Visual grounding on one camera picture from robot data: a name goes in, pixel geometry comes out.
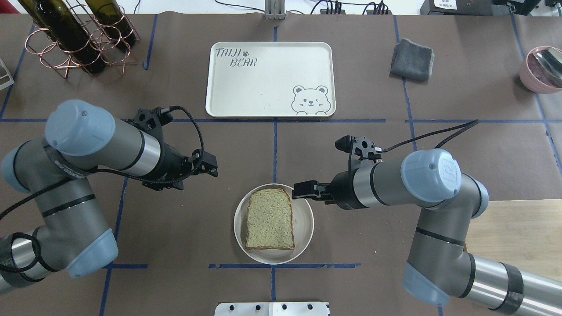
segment cartoon bear drawing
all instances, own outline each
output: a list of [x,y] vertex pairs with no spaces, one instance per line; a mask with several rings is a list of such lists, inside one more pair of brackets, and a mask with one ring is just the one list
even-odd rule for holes
[[319,85],[316,89],[305,89],[301,85],[293,88],[294,100],[291,104],[297,115],[327,114],[332,108],[328,101],[328,89]]

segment wine bottle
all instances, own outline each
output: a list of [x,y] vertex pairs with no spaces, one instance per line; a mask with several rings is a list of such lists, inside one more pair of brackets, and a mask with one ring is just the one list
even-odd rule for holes
[[[122,36],[129,47],[135,44],[137,37],[133,32],[133,28],[128,20],[123,17],[123,13],[121,13],[120,7],[115,0],[86,0],[86,3],[101,24],[116,28],[104,28],[110,39],[118,40],[119,36]],[[127,48],[123,42],[117,44],[117,47],[122,50]]]
[[70,51],[71,58],[83,65],[85,71],[95,74],[106,66],[100,52],[84,28],[76,21],[62,0],[35,0],[38,19],[58,39],[58,45]]
[[[31,16],[31,18],[33,19],[33,21],[35,22],[35,25],[37,25],[38,27],[42,28],[42,29],[46,29],[47,27],[39,20],[39,18],[37,17],[37,13],[35,13],[35,0],[17,0],[21,6],[25,9],[25,11],[27,13],[29,13],[29,15]],[[56,38],[53,35],[53,33],[51,33],[51,31],[46,30],[45,34],[49,37],[49,39],[53,42],[56,42]]]

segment red object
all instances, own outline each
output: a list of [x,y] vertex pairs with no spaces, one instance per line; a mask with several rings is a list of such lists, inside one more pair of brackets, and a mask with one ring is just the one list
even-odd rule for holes
[[8,0],[0,0],[0,13],[20,13]]

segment pink bowl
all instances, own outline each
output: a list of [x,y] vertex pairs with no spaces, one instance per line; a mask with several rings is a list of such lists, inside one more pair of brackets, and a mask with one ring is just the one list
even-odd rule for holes
[[519,68],[519,78],[521,78],[521,82],[533,92],[546,94],[562,91],[562,88],[555,87],[548,83],[548,79],[542,73],[542,67],[533,56],[533,53],[550,47],[551,46],[539,46],[533,48],[525,56],[525,60],[521,63],[521,67]]

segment bread slice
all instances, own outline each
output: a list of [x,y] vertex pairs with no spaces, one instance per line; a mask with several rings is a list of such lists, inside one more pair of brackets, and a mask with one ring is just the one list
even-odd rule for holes
[[293,206],[285,190],[267,188],[250,196],[246,249],[294,249]]

